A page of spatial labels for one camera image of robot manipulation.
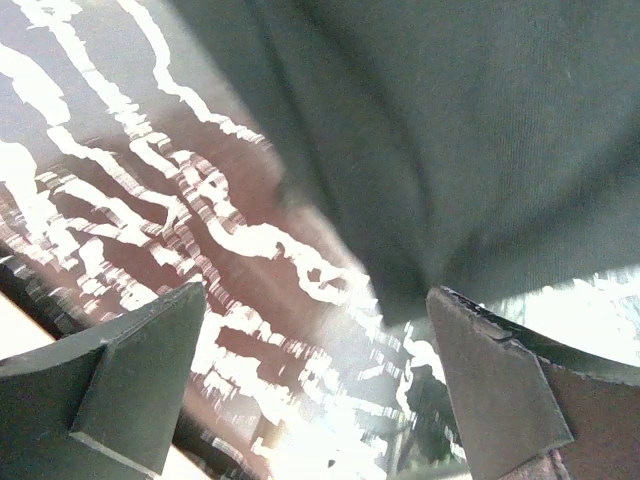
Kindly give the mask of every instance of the white paint streak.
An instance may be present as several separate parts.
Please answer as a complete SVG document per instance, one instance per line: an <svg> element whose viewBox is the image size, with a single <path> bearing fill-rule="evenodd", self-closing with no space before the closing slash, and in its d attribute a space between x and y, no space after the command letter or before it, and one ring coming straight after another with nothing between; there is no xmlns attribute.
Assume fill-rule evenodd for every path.
<svg viewBox="0 0 640 480"><path fill-rule="evenodd" d="M182 193L189 201L190 206L194 207L200 218L205 221L214 240L232 252L249 257L273 259L282 253L285 258L295 265L300 287L317 300L336 305L354 304L361 301L363 308L375 307L375 300L368 295L357 297L353 293L347 293L329 285L329 282L334 279L344 279L349 284L362 285L367 283L363 282L363 279L368 281L368 277L349 269L334 267L324 260L318 251L294 240L289 234L272 225L247 225L244 217L230 201L229 186L225 176L205 159L191 152L173 151L171 140L165 134L155 132L146 121L145 116L138 113L138 105L132 104L131 100L120 92L116 84L107 81L89 59L83 42L76 36L73 27L67 23L72 15L81 11L78 5L66 0L55 2L14 0L14 3L21 7L23 13L31 20L34 26L46 27L54 34L73 65L85 78L87 84L107 105L114 118L123 125L125 132L130 137L132 152L136 153L146 164L160 171L165 178L179 183ZM150 17L144 17L146 10L137 3L130 0L120 0L120 3L123 8L129 8L127 11L134 15L139 24L142 22L141 28L143 28L145 35L154 47L157 60L154 75L160 89L167 93L179 95L189 104L201 121L218 123L226 133L235 134L245 140L255 141L255 137L246 136L253 132L243 131L242 128L244 127L233 126L221 116L211 114L195 92L187 87L175 84L168 72L170 61L168 47L157 26ZM109 152L85 147L75 142L71 134L62 127L62 124L69 120L69 113L66 104L62 100L62 92L57 85L28 57L13 51L6 53L6 55L11 56L13 59L18 59L17 64L19 67L10 70L13 75L16 92L23 98L23 101L30 103L42 113L51 126L48 130L48 135L61 152L97 162L129 194L142 200L162 205L168 211L164 226L152 224L152 222L148 222L135 214L124 202L108 198L97 189L90 191L90 188L87 187L88 184L82 185L82 183L76 181L77 179L67 178L63 185L56 189L56 193L73 195L76 198L88 201L94 206L108 210L108 218L114 221L116 227L112 225L96 225L83 219L63 219L63 222L59 223L62 231L66 232L67 227L76 228L79 231L86 231L94 235L114 238L123 243L130 243L139 247L151 247L151 252L159 265L172 264L181 276L186 274L193 265L196 265L202 269L203 276L208 282L209 291L213 292L216 298L228 309L227 314L224 316L214 314L210 310L207 311L205 316L203 335L200 337L196 357L192 365L194 372L206 374L205 388L216 388L223 395L233 395L237 391L242 395L254 398L265 417L274 424L277 424L283 418L287 418L288 421L296 421L297 417L291 405L293 401L291 392L285 387L270 385L260 379L257 374L259 360L238 356L215 344L220 329L228 327L254 336L261 341L281 347L284 346L286 351L295 356L301 356L304 353L311 354L311 358L316 360L316 364L307 362L306 372L324 371L325 383L337 390L339 388L337 372L328 369L328 365L331 363L329 357L314 357L313 352L309 352L310 348L307 345L300 342L286 342L282 335L271 331L270 325L262 320L255 310L235 302L224 291L219 284L220 279L217 270L213 268L208 259L201 255L195 241L190 242L193 237L185 226L189 215L184 205L175 197L150 191L140 185L119 166ZM27 77L25 75L27 73L33 77L31 80L26 80ZM151 148L151 145L158 145L163 154L166 153L167 156L178 162L178 167L171 160L159 155ZM200 171L208 170L204 180L200 176L198 169L193 168L194 165ZM213 210L208 207L203 198L212 202ZM147 234L154 235L160 232L163 233L168 242L178 242L175 245L182 243L190 258L183 258L177 253L155 243L150 244L151 237ZM31 248L27 242L22 242L19 246L20 251ZM78 248L79 246L74 246L69 253ZM43 254L35 250L32 253L42 261ZM87 271L87 278L83 281L83 290L98 294L100 289L104 290L106 288L97 281L97 277L103 277L107 285L115 288L120 293L121 305L127 310L138 308L157 298L156 293L138 283L122 269L116 268L107 262L104 259L102 242L97 238L93 238L87 245L80 248L79 255L84 260ZM311 281L309 276L315 270L319 272L319 279ZM376 338L377 341L391 345L390 338L392 337L381 333L378 329L379 317L368 317L362 312L358 312L355 317L358 323L365 326L368 334L372 335L370 338ZM312 382L303 382L303 387L308 391L313 390L310 396L317 393ZM332 409L361 410L372 415L389 418L397 418L398 416L398 412L390 407L382 407L372 402L354 399L346 395L336 397L335 395L326 395L320 392L320 402L325 407ZM359 441L349 443L349 448L358 443Z"/></svg>
<svg viewBox="0 0 640 480"><path fill-rule="evenodd" d="M54 254L64 268L71 268L77 262L69 255L78 243L64 228L64 220L56 207L48 201L46 194L38 194L33 180L36 163L31 153L21 144L5 143L0 140L0 156L10 159L12 167L0 169L0 181L4 181L20 209L25 208L26 227L34 239L42 239L46 233L53 244Z"/></svg>
<svg viewBox="0 0 640 480"><path fill-rule="evenodd" d="M41 4L34 0L14 0L14 3L21 7L23 13L31 20L34 26L47 27L55 35L58 43L64 49L78 72L85 78L87 84L98 94L105 105L108 106L109 110L114 114L114 118L123 125L125 132L132 140L132 150L137 150L137 153L144 162L159 169L165 176L168 175L171 177L175 175L175 167L170 161L165 160L150 148L143 148L142 142L134 143L136 140L144 139L147 143L162 144L164 148L167 149L167 144L170 142L168 137L162 133L155 132L145 117L138 113L139 106L132 104L131 99L123 95L116 84L106 80L105 77L97 71L95 65L87 55L83 42L76 36L73 27L66 23L66 17L60 19L55 13L48 14L41 8ZM65 12L73 12L79 8L73 2L59 0L51 7L54 12L58 5L67 6ZM200 195L210 198L215 202L216 195L219 195L221 192L212 193L211 189L206 186L208 184L205 184L203 189L199 190L202 186L199 174L197 171L188 168L190 167L189 162L192 155L191 152L187 151L177 151L172 155L172 157L181 164L181 170L186 170L184 172L184 178L189 188L193 189L190 192L184 192L184 194L190 203L198 200ZM227 185L226 179L224 179L224 184L222 185L223 190L225 189L224 185ZM237 212L230 201L228 201L228 205L218 205L218 208L226 210L226 214L223 217L220 213L211 215L211 212L208 207L204 205L204 202L202 202L199 207L200 208L197 209L198 213L204 217L203 220L207 224L213 238L228 250L239 255L273 259L280 252L279 247L282 246L284 257L288 258L296 267L300 287L310 296L317 300L334 303L336 305L343 305L347 303L347 301L358 301L358 298L355 298L353 293L347 295L345 292L329 285L328 282L333 279L342 278L348 281L348 283L353 283L351 277L356 277L358 280L355 283L361 284L362 279L359 277L366 277L366 275L349 269L334 267L323 259L315 249L294 240L291 235L272 225L262 224L248 226L243 219L243 221L236 220L234 222L232 233L225 230L223 223L231 220L228 212ZM242 217L239 212L237 212L237 215L238 217ZM309 279L309 274L314 270L320 272L318 282L312 282ZM368 295L361 295L359 298L364 299L363 301L367 304L371 303Z"/></svg>
<svg viewBox="0 0 640 480"><path fill-rule="evenodd" d="M153 49L156 57L153 76L158 82L158 88L160 90L169 95L180 97L180 100L184 101L191 110L193 110L198 120L203 123L215 123L227 135L235 135L240 139L255 144L260 144L265 141L263 135L255 133L242 125L236 125L229 117L211 113L207 104L193 89L178 85L171 76L171 73L169 73L169 64L171 63L169 45L162 31L153 21L149 11L133 0L118 0L118 3L133 17Z"/></svg>

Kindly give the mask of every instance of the dark green fabric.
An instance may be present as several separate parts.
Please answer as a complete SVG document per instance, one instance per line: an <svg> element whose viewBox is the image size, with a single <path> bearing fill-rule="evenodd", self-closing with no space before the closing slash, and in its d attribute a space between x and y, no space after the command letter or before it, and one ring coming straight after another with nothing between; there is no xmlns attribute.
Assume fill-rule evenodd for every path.
<svg viewBox="0 0 640 480"><path fill-rule="evenodd" d="M388 322L640 262L640 3L176 6Z"/></svg>

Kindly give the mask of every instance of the white squiggly pattern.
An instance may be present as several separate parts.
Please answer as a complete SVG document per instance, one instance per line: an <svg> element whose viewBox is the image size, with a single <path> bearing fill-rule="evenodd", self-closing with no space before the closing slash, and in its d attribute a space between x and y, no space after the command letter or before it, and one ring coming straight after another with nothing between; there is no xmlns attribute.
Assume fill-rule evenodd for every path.
<svg viewBox="0 0 640 480"><path fill-rule="evenodd" d="M391 346L397 351L401 343L378 328L379 317L371 317L359 309L375 306L375 300L367 294L358 293L365 291L368 278L360 272L333 266L316 249L273 225L248 225L231 202L225 175L207 159L190 151L175 149L166 134L154 130L139 112L139 106L96 68L84 42L70 24L73 16L82 11L79 5L67 0L14 0L14 3L33 27L46 28L51 32L78 74L122 126L129 137L130 150L177 186L180 195L172 196L148 188L121 166L114 153L78 143L65 126L70 121L71 112L62 89L31 58L0 44L0 73L11 78L16 94L42 115L48 124L47 136L60 152L94 162L132 199L160 206L166 212L164 223L155 223L136 213L126 201L106 195L96 185L72 173L47 171L38 175L36 162L23 145L0 141L2 158L20 161L20 169L0 169L0 180L18 205L27 231L26 236L13 231L5 219L0 218L3 241L42 265L59 265L67 272L79 265L84 273L77 277L76 282L78 289L90 297L84 305L89 313L109 292L117 294L120 306L125 310L138 308L162 293L162 289L153 291L125 269L107 260L103 240L144 249L159 267L171 266L183 281L203 281L210 298L223 305L226 313L220 315L211 308L207 310L192 370L203 376L205 388L211 395L215 391L218 401L231 399L234 395L249 396L274 424L286 420L289 425L308 425L297 413L294 393L287 387L260 378L258 359L238 355L216 343L221 330L227 328L281 348L296 358L304 358L306 363L300 378L302 390L325 408L397 419L399 411L395 407L350 397L344 392L333 395L323 391L328 385L336 391L340 385L339 373L331 367L332 358L317 347L274 332L255 309L229 295L221 285L219 272L202 254L188 226L192 220L190 210L204 222L211 238L226 250L270 260L282 255L295 267L300 288L311 298L338 306L349 305L351 309L356 305L350 313L355 322L364 327L363 333L371 341ZM176 84L168 70L169 47L149 12L134 1L120 0L119 3L136 21L153 48L156 55L153 73L159 90L179 96L201 122L215 123L222 132L239 139L264 143L264 137L234 124L228 117L211 113L195 91ZM47 189L38 193L36 182ZM52 200L60 196L91 205L104 213L111 223L65 217L58 212ZM79 242L72 232L88 235L89 239ZM319 279L312 281L310 273L313 271L319 272ZM344 280L353 288L347 291L330 285L334 279ZM387 363L382 371L374 372L368 368L366 371L369 376L384 375L385 372L396 376L400 369ZM327 445L335 443L336 437L327 437L327 442ZM342 445L345 451L351 448L356 452L355 463L369 465L366 467L369 472L377 468L372 466L372 459L380 452L372 453L355 435Z"/></svg>

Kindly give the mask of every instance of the cloth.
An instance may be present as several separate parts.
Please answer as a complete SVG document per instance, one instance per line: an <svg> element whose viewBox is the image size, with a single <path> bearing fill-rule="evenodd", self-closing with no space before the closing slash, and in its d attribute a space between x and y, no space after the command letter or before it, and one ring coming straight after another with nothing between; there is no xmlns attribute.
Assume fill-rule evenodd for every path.
<svg viewBox="0 0 640 480"><path fill-rule="evenodd" d="M637 2L175 4L388 323L639 263Z"/></svg>

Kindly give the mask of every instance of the brown patterned surface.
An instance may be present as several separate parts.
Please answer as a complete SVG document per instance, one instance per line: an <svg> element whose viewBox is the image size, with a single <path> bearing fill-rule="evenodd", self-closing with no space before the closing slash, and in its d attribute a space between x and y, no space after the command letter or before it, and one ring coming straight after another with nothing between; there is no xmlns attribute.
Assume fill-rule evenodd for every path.
<svg viewBox="0 0 640 480"><path fill-rule="evenodd" d="M0 240L65 288L86 326L203 281L210 314L187 410L263 475L271 463L276 478L287 469L325 478L328 460L341 479L383 475L391 446L376 435L361 439L393 430L403 416L401 337L380 329L366 276L326 222L311 208L277 206L282 170L268 142L247 129L223 132L251 122L215 69L178 55L170 70L176 85L204 85L217 122L161 91L132 22L141 11L124 10L136 5L25 0L0 8L10 26L0 33ZM170 12L156 5L153 13L174 52L197 54ZM111 15L108 29L98 14ZM27 30L31 24L44 28ZM69 26L75 38L65 37ZM82 45L106 83L92 84L86 58L74 60ZM2 63L8 58L16 63ZM198 64L195 77L183 75ZM25 80L34 65L41 70ZM51 91L47 78L61 94L45 101L56 114L66 105L68 120L38 103ZM147 116L122 120L100 103L109 83L131 97L123 108L137 105ZM170 252L173 264L162 265ZM267 460L260 445L290 463Z"/></svg>

